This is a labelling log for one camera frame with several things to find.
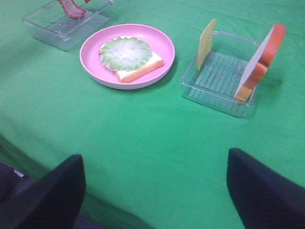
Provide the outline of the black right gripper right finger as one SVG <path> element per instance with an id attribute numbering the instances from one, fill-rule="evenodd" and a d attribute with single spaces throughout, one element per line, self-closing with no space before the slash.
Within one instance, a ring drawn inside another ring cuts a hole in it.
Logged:
<path id="1" fill-rule="evenodd" d="M 226 182 L 246 229 L 303 229 L 305 189 L 245 151 L 231 148 Z"/>

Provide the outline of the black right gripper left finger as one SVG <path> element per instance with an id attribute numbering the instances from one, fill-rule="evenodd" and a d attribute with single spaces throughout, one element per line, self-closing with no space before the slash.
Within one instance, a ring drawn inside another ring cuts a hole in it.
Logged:
<path id="1" fill-rule="evenodd" d="M 83 158 L 75 154 L 0 205 L 2 229 L 71 229 L 86 190 Z"/>

